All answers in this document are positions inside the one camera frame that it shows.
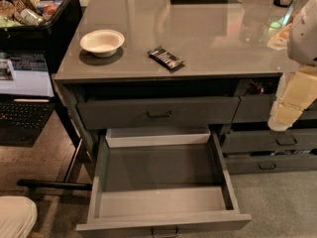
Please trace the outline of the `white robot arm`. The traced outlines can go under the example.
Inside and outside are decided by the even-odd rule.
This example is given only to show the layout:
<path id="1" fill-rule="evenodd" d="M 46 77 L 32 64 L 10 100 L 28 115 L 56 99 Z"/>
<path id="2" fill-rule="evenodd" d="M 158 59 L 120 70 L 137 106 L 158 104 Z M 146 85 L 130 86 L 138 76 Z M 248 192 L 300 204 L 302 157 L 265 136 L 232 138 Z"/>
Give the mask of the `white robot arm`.
<path id="1" fill-rule="evenodd" d="M 287 40 L 288 57 L 299 64 L 279 80 L 268 127 L 285 131 L 317 99 L 317 0 L 308 0 L 296 14 Z"/>

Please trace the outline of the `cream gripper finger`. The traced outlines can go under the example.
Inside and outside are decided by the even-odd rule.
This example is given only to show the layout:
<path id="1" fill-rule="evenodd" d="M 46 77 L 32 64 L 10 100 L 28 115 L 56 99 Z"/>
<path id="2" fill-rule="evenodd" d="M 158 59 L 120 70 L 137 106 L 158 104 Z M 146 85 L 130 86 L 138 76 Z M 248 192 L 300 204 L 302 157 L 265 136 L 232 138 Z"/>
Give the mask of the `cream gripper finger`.
<path id="1" fill-rule="evenodd" d="M 317 98 L 317 67 L 301 65 L 285 73 L 278 86 L 276 100 L 283 106 L 304 110 Z"/>
<path id="2" fill-rule="evenodd" d="M 301 116 L 302 111 L 274 102 L 267 125 L 273 131 L 285 131 Z"/>

